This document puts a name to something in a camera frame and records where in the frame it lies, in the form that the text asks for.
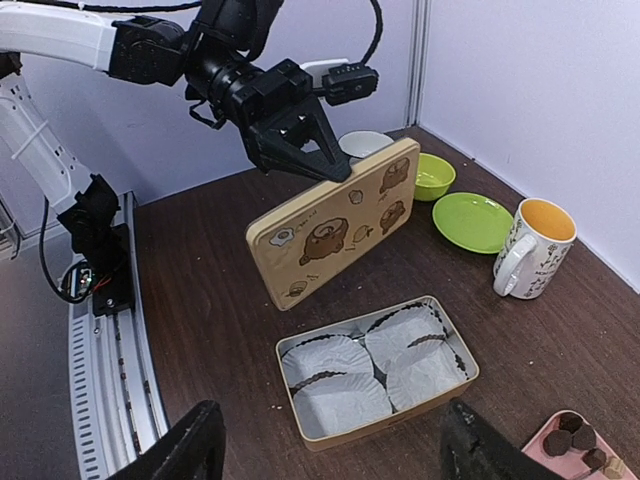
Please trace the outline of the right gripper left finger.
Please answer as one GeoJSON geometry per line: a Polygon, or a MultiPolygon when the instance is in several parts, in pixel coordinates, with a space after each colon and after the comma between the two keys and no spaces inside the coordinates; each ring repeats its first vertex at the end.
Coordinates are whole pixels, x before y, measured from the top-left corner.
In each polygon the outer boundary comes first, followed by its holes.
{"type": "Polygon", "coordinates": [[[222,479],[225,451],[226,428],[220,405],[204,400],[110,479],[222,479]]]}

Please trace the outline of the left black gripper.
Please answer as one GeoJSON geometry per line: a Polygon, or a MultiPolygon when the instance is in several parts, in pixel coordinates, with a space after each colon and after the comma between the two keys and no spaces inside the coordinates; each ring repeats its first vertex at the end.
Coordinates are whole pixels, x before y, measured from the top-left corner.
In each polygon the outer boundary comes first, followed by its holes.
{"type": "Polygon", "coordinates": [[[263,172],[345,182],[349,157],[338,145],[312,77],[290,59],[263,71],[224,63],[224,118],[240,129],[248,158],[263,172]]]}

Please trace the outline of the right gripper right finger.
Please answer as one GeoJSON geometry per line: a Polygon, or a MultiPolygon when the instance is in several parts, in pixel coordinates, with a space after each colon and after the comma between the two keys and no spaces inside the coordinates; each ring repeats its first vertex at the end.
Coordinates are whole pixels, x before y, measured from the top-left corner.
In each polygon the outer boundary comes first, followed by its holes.
{"type": "Polygon", "coordinates": [[[441,479],[555,478],[461,399],[447,404],[441,423],[440,472],[441,479]]]}

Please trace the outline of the bear print tin lid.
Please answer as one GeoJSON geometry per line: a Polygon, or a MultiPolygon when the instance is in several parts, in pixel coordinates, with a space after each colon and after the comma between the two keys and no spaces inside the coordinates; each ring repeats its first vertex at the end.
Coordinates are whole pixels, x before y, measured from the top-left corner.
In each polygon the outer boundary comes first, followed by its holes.
{"type": "Polygon", "coordinates": [[[420,145],[397,140],[343,183],[321,182],[253,221],[245,238],[274,305],[287,311],[403,226],[420,145]]]}

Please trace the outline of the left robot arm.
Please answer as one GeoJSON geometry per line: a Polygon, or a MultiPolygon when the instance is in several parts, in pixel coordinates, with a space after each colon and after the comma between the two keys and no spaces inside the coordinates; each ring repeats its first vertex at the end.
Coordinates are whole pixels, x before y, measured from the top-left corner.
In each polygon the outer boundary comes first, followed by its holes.
{"type": "Polygon", "coordinates": [[[280,9],[277,1],[200,1],[188,29],[159,6],[81,7],[71,2],[1,5],[1,136],[37,182],[74,252],[99,273],[128,254],[112,225],[118,209],[104,178],[65,152],[24,89],[24,54],[88,66],[139,85],[185,80],[193,107],[207,105],[208,127],[234,124],[248,159],[262,171],[343,182],[348,156],[298,64],[255,65],[280,9]]]}

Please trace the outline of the dark chocolate piece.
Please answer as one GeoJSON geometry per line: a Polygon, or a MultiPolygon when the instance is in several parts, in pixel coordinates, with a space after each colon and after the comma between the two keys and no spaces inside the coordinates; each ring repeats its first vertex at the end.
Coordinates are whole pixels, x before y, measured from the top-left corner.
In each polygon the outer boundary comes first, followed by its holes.
{"type": "Polygon", "coordinates": [[[601,470],[607,462],[607,454],[600,448],[593,448],[582,456],[583,463],[592,471],[601,470]]]}
{"type": "Polygon", "coordinates": [[[552,430],[542,441],[542,449],[549,457],[565,455],[572,446],[572,434],[567,430],[552,430]]]}
{"type": "Polygon", "coordinates": [[[597,438],[594,428],[586,423],[572,435],[571,446],[578,451],[589,451],[597,446],[597,438]]]}
{"type": "Polygon", "coordinates": [[[566,411],[559,416],[558,429],[575,434],[583,425],[583,418],[575,412],[566,411]]]}

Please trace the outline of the light caramel chocolate piece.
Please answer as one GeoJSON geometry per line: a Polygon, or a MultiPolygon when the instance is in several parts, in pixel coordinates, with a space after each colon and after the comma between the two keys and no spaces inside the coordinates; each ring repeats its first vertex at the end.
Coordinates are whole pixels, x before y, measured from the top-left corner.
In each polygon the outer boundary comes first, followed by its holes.
{"type": "Polygon", "coordinates": [[[609,480],[622,480],[627,467],[624,461],[618,457],[610,457],[603,469],[604,476],[609,480]]]}

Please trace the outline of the black white dotted cup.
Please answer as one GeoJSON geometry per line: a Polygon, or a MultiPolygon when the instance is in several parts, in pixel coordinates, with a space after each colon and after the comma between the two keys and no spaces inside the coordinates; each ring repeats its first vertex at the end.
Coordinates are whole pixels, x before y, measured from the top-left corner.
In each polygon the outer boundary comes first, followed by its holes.
{"type": "Polygon", "coordinates": [[[371,130],[356,130],[342,135],[338,144],[353,161],[359,161],[394,143],[383,133],[371,130]]]}

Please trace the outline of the white paper cupcake liner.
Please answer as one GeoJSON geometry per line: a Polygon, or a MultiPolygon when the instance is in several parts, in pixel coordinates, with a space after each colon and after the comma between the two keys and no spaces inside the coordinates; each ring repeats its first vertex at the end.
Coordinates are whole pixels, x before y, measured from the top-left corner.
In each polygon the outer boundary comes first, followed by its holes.
{"type": "Polygon", "coordinates": [[[445,342],[407,348],[386,372],[388,397],[397,411],[407,410],[464,383],[465,372],[445,342]]]}
{"type": "Polygon", "coordinates": [[[289,387],[324,373],[374,374],[367,350],[346,335],[325,334],[300,342],[284,353],[281,363],[289,387]]]}
{"type": "Polygon", "coordinates": [[[436,309],[426,302],[414,302],[376,320],[366,331],[364,343],[376,367],[387,373],[393,360],[417,340],[444,339],[445,335],[436,309]]]}
{"type": "Polygon", "coordinates": [[[357,430],[393,413],[383,385],[364,373],[318,379],[295,393],[293,405],[303,435],[311,440],[357,430]]]}

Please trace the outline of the pink plastic tray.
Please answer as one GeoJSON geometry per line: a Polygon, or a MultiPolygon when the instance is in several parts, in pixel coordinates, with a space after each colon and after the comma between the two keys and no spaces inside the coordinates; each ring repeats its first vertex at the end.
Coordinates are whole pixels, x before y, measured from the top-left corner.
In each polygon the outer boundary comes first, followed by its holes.
{"type": "Polygon", "coordinates": [[[552,414],[542,426],[532,435],[521,451],[540,465],[563,479],[633,479],[639,478],[639,472],[633,471],[626,460],[620,456],[599,434],[595,427],[581,414],[573,410],[559,410],[552,414]],[[578,417],[583,425],[589,425],[594,432],[594,447],[602,452],[604,462],[595,471],[595,456],[588,453],[588,449],[576,449],[573,441],[563,455],[551,455],[545,448],[547,437],[555,431],[560,431],[562,419],[578,417]]]}

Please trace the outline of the green small bowl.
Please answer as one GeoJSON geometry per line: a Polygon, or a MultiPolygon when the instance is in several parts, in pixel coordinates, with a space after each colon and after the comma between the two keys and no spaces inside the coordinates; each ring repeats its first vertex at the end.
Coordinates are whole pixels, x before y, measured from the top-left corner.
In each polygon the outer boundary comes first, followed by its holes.
{"type": "Polygon", "coordinates": [[[419,155],[414,199],[435,201],[444,196],[457,177],[457,172],[447,160],[427,153],[419,155]]]}

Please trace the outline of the beige tin box base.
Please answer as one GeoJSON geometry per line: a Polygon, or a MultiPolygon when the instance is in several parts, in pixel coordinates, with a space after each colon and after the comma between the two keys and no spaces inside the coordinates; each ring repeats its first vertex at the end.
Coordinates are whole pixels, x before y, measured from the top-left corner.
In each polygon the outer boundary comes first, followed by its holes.
{"type": "MultiPolygon", "coordinates": [[[[445,311],[441,303],[431,295],[424,295],[424,296],[411,299],[411,300],[408,300],[408,301],[405,301],[405,302],[402,302],[378,311],[374,311],[358,317],[336,322],[324,327],[320,327],[314,330],[304,332],[302,334],[283,338],[276,343],[275,352],[277,355],[281,376],[282,376],[284,385],[287,389],[289,403],[291,405],[291,409],[293,412],[294,420],[295,420],[299,435],[303,443],[305,444],[306,448],[312,452],[319,452],[322,450],[326,450],[347,442],[351,442],[351,441],[363,438],[373,433],[378,433],[393,425],[399,424],[406,419],[410,419],[418,415],[424,414],[430,410],[433,410],[445,404],[452,398],[464,393],[465,390],[472,384],[473,381],[475,381],[479,377],[479,374],[480,374],[480,367],[477,361],[475,360],[475,358],[473,357],[471,350],[467,346],[466,342],[463,340],[459,330],[456,328],[456,326],[448,316],[447,312],[445,311]],[[338,373],[319,374],[317,377],[314,377],[311,380],[304,382],[302,385],[298,387],[289,387],[286,383],[284,371],[281,363],[281,358],[284,355],[284,353],[300,342],[310,340],[312,338],[325,335],[325,334],[346,335],[356,340],[357,342],[359,342],[366,349],[365,343],[364,343],[365,333],[374,324],[376,320],[380,319],[384,315],[394,310],[400,309],[401,307],[408,304],[412,304],[414,302],[426,302],[428,304],[431,304],[436,309],[445,327],[446,335],[444,339],[437,339],[436,337],[424,337],[423,339],[417,340],[413,345],[410,345],[408,348],[422,344],[424,342],[430,342],[430,341],[445,342],[449,346],[449,348],[455,353],[455,358],[456,358],[456,361],[458,362],[458,366],[461,370],[465,372],[465,375],[467,376],[467,380],[464,383],[450,389],[449,391],[446,391],[441,395],[430,399],[427,402],[416,405],[407,410],[397,411],[395,407],[392,405],[393,413],[390,416],[383,418],[381,420],[378,420],[376,422],[370,423],[368,425],[365,425],[357,430],[352,430],[350,432],[343,433],[340,435],[325,437],[319,440],[311,440],[305,437],[302,433],[298,418],[294,410],[293,396],[302,387],[309,385],[310,383],[318,379],[331,377],[339,374],[338,373]]],[[[373,376],[383,385],[387,393],[386,373],[381,372],[376,367],[374,362],[373,362],[373,366],[374,366],[373,376]]]]}

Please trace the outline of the green saucer plate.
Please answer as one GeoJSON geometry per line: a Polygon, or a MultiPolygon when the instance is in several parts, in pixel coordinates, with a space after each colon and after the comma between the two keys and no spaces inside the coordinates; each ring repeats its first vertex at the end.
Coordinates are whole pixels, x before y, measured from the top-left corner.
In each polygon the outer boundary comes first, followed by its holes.
{"type": "Polygon", "coordinates": [[[441,235],[457,247],[478,254],[497,254],[513,222],[498,202],[470,192],[447,194],[436,201],[432,219],[441,235]]]}

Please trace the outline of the white floral mug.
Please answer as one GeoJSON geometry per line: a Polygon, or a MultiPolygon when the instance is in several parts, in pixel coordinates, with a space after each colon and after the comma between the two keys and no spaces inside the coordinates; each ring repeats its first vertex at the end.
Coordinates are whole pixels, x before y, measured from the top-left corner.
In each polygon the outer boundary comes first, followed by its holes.
{"type": "Polygon", "coordinates": [[[577,238],[573,218],[555,203],[526,198],[493,265],[493,290],[501,297],[538,298],[577,238]]]}

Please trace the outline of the aluminium front rail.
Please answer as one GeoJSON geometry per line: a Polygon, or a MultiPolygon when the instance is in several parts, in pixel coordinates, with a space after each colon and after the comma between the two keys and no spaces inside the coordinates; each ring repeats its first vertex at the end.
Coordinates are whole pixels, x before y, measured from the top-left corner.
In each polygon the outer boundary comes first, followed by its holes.
{"type": "Polygon", "coordinates": [[[71,413],[80,477],[106,479],[169,430],[148,342],[135,240],[133,192],[119,197],[129,227],[133,307],[96,317],[90,301],[69,307],[71,413]]]}

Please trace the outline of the left aluminium frame post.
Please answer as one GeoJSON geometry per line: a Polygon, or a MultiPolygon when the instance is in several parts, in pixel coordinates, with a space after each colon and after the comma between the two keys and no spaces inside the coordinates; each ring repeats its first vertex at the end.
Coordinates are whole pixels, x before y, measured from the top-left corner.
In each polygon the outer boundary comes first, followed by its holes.
{"type": "Polygon", "coordinates": [[[407,80],[407,102],[404,111],[404,125],[419,124],[426,75],[426,60],[429,43],[431,0],[413,2],[411,42],[407,80]]]}

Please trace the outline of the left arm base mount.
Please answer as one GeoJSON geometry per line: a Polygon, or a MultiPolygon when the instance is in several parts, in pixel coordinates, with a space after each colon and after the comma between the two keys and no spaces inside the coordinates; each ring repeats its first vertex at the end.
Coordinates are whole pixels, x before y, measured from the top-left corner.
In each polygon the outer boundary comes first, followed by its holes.
{"type": "Polygon", "coordinates": [[[75,203],[57,216],[71,234],[72,250],[80,254],[98,277],[93,290],[93,314],[112,315],[134,304],[129,227],[114,219],[120,211],[111,186],[99,174],[75,203]]]}

